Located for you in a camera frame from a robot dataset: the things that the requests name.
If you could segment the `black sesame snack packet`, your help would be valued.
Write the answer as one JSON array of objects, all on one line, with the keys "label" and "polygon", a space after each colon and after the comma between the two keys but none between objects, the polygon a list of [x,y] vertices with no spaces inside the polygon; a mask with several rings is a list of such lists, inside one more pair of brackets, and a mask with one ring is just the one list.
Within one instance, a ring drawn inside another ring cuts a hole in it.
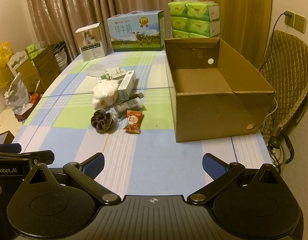
[{"label": "black sesame snack packet", "polygon": [[143,105],[140,98],[135,98],[112,107],[110,112],[116,120],[120,120],[122,117],[126,116],[128,110],[137,111],[141,109]]}]

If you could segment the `red snack packet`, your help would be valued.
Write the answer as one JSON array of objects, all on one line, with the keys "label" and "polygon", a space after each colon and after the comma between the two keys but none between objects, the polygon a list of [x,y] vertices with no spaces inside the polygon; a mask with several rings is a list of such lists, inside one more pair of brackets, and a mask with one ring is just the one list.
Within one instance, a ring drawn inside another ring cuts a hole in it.
[{"label": "red snack packet", "polygon": [[140,122],[142,116],[142,111],[128,110],[126,112],[127,124],[124,127],[124,130],[128,133],[140,134]]}]

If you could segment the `white knit cloth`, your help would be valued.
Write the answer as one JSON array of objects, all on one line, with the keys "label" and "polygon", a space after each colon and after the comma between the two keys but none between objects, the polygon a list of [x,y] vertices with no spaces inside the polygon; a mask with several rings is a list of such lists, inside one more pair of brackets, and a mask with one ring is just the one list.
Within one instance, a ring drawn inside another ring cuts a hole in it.
[{"label": "white knit cloth", "polygon": [[119,83],[117,80],[107,80],[99,83],[93,89],[92,106],[94,110],[110,107],[118,98]]}]

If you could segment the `white blue medicine box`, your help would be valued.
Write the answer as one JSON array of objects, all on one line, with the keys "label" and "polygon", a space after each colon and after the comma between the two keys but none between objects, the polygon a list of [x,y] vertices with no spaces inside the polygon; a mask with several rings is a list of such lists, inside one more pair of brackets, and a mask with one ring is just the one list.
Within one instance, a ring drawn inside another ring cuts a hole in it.
[{"label": "white blue medicine box", "polygon": [[130,70],[126,73],[125,77],[120,83],[120,86],[118,87],[118,94],[121,101],[129,99],[135,83],[136,83],[135,71]]}]

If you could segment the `black usb stick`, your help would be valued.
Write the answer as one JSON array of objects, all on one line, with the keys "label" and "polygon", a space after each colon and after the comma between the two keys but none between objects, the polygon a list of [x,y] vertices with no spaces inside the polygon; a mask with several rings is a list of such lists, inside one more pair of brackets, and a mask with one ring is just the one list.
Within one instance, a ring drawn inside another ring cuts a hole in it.
[{"label": "black usb stick", "polygon": [[144,94],[142,92],[140,93],[137,93],[137,94],[134,94],[130,97],[130,99],[136,99],[136,98],[143,98],[144,97]]}]

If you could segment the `green white medicine box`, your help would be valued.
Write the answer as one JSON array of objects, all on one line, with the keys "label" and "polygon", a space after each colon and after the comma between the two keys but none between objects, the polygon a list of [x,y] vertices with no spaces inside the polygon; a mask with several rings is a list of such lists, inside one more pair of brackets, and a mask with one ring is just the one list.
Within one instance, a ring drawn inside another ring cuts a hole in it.
[{"label": "green white medicine box", "polygon": [[102,74],[102,75],[97,77],[97,84],[100,84],[104,81],[110,81],[110,80],[113,80],[113,77],[112,77],[111,73],[106,72],[105,74]]}]

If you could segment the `clear plastic container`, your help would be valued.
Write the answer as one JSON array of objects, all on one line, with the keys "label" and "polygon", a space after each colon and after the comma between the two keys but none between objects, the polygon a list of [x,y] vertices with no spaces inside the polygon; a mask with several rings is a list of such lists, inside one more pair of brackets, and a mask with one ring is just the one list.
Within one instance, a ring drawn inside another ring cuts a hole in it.
[{"label": "clear plastic container", "polygon": [[106,74],[107,70],[102,64],[91,64],[85,72],[87,76],[99,77]]}]

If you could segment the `white power adapter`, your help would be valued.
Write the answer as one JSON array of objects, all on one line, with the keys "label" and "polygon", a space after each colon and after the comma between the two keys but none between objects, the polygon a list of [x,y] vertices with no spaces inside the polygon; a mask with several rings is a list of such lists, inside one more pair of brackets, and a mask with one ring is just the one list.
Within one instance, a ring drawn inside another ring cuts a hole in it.
[{"label": "white power adapter", "polygon": [[124,68],[111,68],[109,70],[111,73],[111,77],[113,80],[121,80],[125,77],[126,75],[126,70]]}]

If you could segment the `dark wooden tray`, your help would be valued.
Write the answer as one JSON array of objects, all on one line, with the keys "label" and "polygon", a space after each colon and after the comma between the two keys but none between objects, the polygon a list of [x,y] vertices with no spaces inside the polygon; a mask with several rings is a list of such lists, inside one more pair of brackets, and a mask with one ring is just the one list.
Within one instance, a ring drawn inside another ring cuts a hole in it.
[{"label": "dark wooden tray", "polygon": [[22,122],[26,120],[32,111],[35,109],[39,101],[41,100],[41,94],[35,93],[31,96],[31,101],[29,104],[26,105],[24,112],[22,114],[15,114],[15,117],[18,122]]}]

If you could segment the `black headphones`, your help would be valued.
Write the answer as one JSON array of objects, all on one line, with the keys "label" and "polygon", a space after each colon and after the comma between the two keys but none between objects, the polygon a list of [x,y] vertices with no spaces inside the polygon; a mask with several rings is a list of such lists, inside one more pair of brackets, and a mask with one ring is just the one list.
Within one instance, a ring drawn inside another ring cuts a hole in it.
[{"label": "black headphones", "polygon": [[294,148],[288,135],[282,129],[279,129],[276,136],[262,133],[262,138],[273,166],[279,174],[283,174],[286,165],[291,163],[295,156]]}]

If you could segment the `open brown cardboard box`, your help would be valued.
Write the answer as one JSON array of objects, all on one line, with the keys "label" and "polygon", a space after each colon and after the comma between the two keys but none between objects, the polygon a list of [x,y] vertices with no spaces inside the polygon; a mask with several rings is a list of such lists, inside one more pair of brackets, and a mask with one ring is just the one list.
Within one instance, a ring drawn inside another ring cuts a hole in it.
[{"label": "open brown cardboard box", "polygon": [[177,142],[256,133],[275,90],[220,38],[167,38],[166,75]]}]

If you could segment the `stacked cardboard boxes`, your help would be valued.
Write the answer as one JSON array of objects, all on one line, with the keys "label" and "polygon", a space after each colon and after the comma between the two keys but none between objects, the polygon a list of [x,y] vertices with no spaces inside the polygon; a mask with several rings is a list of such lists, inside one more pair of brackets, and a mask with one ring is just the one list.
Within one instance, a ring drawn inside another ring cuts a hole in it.
[{"label": "stacked cardboard boxes", "polygon": [[44,94],[61,74],[61,68],[55,57],[56,43],[39,49],[37,45],[38,43],[34,43],[30,46],[31,49],[36,49],[32,53],[23,50],[12,55],[8,67],[13,75],[21,73],[21,79],[29,93]]}]

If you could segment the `yellow plastic bag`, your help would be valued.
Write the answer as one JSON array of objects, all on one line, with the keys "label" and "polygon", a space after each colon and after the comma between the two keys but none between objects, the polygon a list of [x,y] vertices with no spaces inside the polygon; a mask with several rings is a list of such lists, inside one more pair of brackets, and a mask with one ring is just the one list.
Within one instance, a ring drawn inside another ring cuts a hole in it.
[{"label": "yellow plastic bag", "polygon": [[8,67],[8,62],[13,56],[13,51],[9,42],[0,43],[0,89],[9,88],[14,79],[14,75]]}]

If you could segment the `quilted brown chair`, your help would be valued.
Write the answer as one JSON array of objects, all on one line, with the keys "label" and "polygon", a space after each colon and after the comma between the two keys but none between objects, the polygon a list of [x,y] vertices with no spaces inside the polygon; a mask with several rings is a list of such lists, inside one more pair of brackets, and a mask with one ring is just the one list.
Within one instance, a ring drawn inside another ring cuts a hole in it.
[{"label": "quilted brown chair", "polygon": [[308,45],[300,38],[275,30],[266,51],[261,74],[275,90],[273,107],[262,133],[276,136],[294,120],[299,123],[308,108]]}]

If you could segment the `brown pleated curtain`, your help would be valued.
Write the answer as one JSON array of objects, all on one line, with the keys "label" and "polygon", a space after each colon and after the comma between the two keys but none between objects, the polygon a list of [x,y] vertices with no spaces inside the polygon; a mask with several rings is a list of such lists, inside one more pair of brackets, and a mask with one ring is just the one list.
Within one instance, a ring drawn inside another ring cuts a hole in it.
[{"label": "brown pleated curtain", "polygon": [[173,0],[27,0],[36,37],[47,44],[65,41],[68,56],[75,59],[80,51],[75,39],[78,28],[107,23],[117,14],[132,11],[163,10],[165,35],[171,37],[168,3]]}]

